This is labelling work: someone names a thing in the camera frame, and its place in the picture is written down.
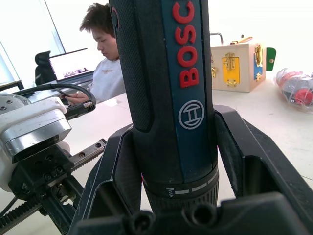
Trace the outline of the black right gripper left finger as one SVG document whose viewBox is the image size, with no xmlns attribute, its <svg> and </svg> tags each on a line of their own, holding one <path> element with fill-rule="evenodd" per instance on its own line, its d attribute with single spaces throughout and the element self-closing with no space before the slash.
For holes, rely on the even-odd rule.
<svg viewBox="0 0 313 235">
<path fill-rule="evenodd" d="M 147 216 L 140 211 L 141 188 L 130 124 L 109 137 L 87 179 L 69 233 L 145 235 Z"/>
</svg>

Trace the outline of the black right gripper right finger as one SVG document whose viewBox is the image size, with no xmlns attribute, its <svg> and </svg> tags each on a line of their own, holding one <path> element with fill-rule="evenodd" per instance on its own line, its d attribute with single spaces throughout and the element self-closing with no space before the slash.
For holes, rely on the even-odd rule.
<svg viewBox="0 0 313 235">
<path fill-rule="evenodd" d="M 216 105 L 218 147 L 235 198 L 219 226 L 231 235 L 310 235 L 313 191 L 276 143 L 239 113 Z"/>
</svg>

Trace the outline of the person's bare hand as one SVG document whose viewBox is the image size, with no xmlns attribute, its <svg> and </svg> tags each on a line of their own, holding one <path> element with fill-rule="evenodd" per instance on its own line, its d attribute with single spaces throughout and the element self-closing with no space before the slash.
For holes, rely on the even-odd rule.
<svg viewBox="0 0 313 235">
<path fill-rule="evenodd" d="M 80 104 L 89 100 L 89 97 L 83 92 L 76 92 L 65 97 L 70 105 Z"/>
</svg>

